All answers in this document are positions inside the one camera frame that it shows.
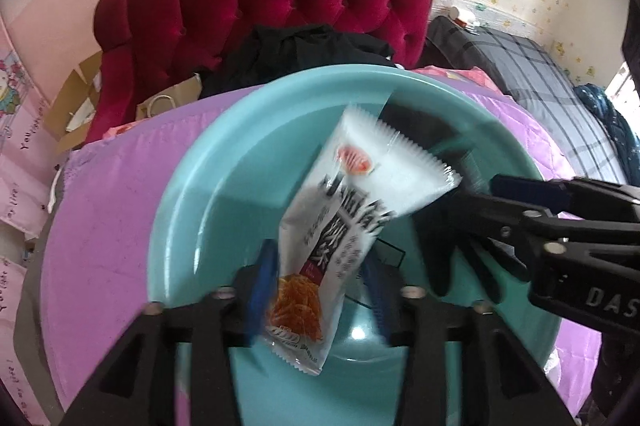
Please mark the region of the white noodle snack packet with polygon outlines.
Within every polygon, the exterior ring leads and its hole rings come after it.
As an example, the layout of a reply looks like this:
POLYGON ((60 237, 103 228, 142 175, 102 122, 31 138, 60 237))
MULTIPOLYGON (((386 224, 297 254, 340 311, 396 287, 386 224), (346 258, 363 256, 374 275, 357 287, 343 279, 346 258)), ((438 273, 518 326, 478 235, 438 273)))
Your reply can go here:
POLYGON ((390 125, 346 108, 280 221, 278 291, 266 313, 273 351, 297 370, 319 374, 347 282, 382 229, 460 181, 390 125))

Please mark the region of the grey plaid mattress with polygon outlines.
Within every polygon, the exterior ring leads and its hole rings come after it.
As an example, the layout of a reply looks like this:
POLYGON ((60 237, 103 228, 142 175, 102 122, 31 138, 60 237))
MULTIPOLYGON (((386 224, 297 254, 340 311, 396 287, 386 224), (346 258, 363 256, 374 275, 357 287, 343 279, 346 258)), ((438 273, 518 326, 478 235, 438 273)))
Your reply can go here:
POLYGON ((488 28, 471 33, 444 16, 428 24, 427 42, 449 68, 485 71, 503 94, 511 96, 548 131, 577 175, 629 183, 605 127, 536 42, 488 28))

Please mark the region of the dark blue patterned cloth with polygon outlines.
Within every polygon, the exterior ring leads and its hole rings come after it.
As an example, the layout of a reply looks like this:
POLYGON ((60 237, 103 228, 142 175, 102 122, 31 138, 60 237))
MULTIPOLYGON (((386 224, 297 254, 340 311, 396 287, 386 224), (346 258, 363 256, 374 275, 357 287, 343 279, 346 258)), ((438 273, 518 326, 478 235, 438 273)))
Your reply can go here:
POLYGON ((629 126, 623 114, 608 99, 602 87, 591 83, 574 87, 574 92, 589 112, 599 120, 612 139, 631 186, 640 181, 639 138, 629 126))

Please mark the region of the purple quilted table cover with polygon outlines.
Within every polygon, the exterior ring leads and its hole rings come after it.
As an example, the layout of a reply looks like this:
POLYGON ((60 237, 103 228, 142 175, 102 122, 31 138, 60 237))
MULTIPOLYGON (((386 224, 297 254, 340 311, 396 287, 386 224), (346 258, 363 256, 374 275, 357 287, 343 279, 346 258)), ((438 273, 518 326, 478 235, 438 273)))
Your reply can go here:
POLYGON ((250 90, 192 102, 73 152, 43 234, 40 325, 68 408, 146 301, 146 255, 172 172, 201 132, 250 90))

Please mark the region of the teal plastic basin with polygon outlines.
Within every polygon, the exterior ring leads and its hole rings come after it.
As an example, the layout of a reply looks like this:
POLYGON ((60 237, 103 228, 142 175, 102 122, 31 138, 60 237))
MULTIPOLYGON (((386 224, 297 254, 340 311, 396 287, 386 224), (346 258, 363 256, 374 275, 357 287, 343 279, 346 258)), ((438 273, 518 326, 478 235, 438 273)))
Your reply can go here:
MULTIPOLYGON (((469 151, 478 187, 498 174, 541 176, 532 153, 447 82, 367 64, 293 74, 236 101, 182 158, 151 233, 150 298, 171 307, 197 302, 254 263, 344 109, 378 114, 396 94, 452 126, 449 145, 469 151)), ((299 372, 265 342, 231 351, 245 424, 393 423, 406 353, 378 337, 362 286, 350 291, 319 375, 299 372)))

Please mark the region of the cardboard box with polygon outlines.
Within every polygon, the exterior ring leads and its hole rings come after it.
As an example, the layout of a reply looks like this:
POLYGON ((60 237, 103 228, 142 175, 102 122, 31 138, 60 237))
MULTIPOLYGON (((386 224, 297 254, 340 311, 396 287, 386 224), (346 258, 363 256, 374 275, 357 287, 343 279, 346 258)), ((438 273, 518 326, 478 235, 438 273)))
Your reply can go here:
POLYGON ((100 98, 101 61, 97 52, 73 68, 44 118, 56 155, 80 148, 87 138, 100 98))

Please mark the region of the pink hello kitty curtain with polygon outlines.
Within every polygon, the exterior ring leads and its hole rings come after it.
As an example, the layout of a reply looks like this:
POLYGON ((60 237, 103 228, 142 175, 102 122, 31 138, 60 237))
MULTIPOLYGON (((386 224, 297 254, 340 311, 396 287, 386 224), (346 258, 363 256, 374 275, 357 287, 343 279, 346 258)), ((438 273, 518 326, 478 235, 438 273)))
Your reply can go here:
POLYGON ((44 352, 39 275, 26 245, 40 236, 55 175, 49 104, 1 30, 1 388, 31 425, 62 415, 44 352))

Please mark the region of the brown paper bag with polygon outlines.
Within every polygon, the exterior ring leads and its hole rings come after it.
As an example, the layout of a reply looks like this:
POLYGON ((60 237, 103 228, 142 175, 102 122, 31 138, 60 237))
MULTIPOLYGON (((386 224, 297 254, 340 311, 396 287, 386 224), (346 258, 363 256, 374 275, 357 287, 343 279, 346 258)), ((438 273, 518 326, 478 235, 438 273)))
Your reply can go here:
POLYGON ((137 106, 136 120, 148 120, 170 110, 189 105, 197 101, 202 91, 200 75, 194 74, 179 84, 162 90, 137 106))

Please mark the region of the black clothing on sofa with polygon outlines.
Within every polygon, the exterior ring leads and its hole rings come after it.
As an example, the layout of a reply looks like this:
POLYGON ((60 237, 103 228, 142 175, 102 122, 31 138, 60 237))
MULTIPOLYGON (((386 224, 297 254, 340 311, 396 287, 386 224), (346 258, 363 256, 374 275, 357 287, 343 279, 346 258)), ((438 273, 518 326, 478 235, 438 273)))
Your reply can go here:
POLYGON ((334 64, 392 66, 395 49, 369 34, 340 32, 326 24, 255 28, 216 68, 199 68, 202 99, 270 83, 334 64))

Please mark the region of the red velvet tufted sofa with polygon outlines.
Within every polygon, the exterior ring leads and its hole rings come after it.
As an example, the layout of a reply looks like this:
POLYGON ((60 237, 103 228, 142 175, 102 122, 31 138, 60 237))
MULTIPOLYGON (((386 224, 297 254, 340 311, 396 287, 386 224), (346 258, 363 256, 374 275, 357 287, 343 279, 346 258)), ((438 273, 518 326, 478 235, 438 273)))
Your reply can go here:
POLYGON ((137 106, 198 69, 217 69, 254 27, 328 24, 393 47, 395 61, 418 63, 434 0, 99 0, 93 34, 101 91, 87 141, 134 120, 137 106))

